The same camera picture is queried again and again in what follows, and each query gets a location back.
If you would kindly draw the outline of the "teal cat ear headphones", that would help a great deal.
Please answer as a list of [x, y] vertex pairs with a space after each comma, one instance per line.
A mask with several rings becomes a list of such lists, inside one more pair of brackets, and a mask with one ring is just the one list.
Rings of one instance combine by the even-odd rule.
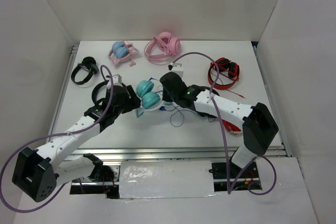
[[142, 80], [136, 87], [136, 95], [141, 100], [141, 105], [135, 110], [135, 115], [140, 118], [146, 112], [159, 110], [165, 102], [162, 99], [162, 90], [153, 91], [154, 82], [157, 79], [150, 78], [149, 80]]

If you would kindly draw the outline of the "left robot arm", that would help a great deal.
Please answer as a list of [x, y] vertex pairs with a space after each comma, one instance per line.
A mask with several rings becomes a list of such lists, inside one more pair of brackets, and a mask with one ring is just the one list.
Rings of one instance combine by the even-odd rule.
[[114, 172], [93, 154], [78, 159], [66, 158], [86, 141], [111, 126], [120, 114], [140, 107], [140, 99], [132, 86], [114, 85], [107, 90], [101, 106], [89, 108], [66, 132], [56, 134], [51, 141], [36, 148], [25, 147], [18, 153], [12, 182], [35, 202], [47, 199], [56, 187], [77, 178], [95, 182], [104, 173]]

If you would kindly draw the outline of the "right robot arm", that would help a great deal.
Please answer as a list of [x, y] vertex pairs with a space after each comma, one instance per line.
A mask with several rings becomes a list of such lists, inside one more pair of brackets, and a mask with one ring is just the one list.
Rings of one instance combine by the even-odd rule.
[[247, 164], [255, 157], [266, 153], [279, 127], [269, 109], [263, 103], [249, 105], [220, 97], [209, 89], [187, 86], [174, 72], [168, 72], [160, 78], [164, 99], [175, 102], [184, 109], [190, 109], [199, 115], [214, 116], [238, 127], [243, 133], [243, 144], [232, 155], [229, 173], [241, 177], [247, 171]]

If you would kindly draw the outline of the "red white headphones under arm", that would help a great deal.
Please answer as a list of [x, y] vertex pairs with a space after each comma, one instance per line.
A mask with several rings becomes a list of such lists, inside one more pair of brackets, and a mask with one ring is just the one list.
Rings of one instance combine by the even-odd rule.
[[238, 136], [238, 135], [241, 135], [242, 133], [240, 128], [238, 128], [237, 126], [233, 125], [232, 123], [228, 121], [223, 120], [223, 125], [226, 131], [231, 135]]

